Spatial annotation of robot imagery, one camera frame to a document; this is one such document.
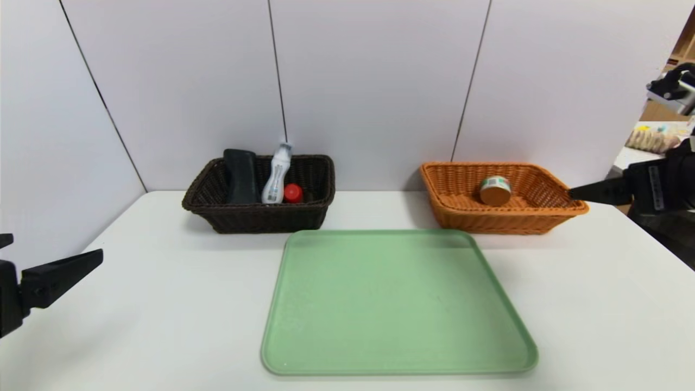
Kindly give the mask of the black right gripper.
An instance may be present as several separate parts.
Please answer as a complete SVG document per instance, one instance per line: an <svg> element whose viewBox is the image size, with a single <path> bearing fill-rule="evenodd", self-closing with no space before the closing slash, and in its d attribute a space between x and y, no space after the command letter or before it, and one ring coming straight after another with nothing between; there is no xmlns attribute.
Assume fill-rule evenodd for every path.
<svg viewBox="0 0 695 391"><path fill-rule="evenodd" d="M662 159L631 164L623 176L571 188L573 200L605 205L634 202L640 215L694 209L694 153L690 147L668 151Z"/></svg>

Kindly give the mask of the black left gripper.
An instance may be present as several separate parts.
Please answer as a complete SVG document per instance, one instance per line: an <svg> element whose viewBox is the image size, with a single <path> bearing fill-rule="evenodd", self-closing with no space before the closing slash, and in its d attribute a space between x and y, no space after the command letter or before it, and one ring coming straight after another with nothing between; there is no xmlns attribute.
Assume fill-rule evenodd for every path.
<svg viewBox="0 0 695 391"><path fill-rule="evenodd" d="M14 235L0 234L0 249L13 244ZM101 248L42 264L21 272L1 260L1 338L24 324L32 308L45 309L103 263Z"/></svg>

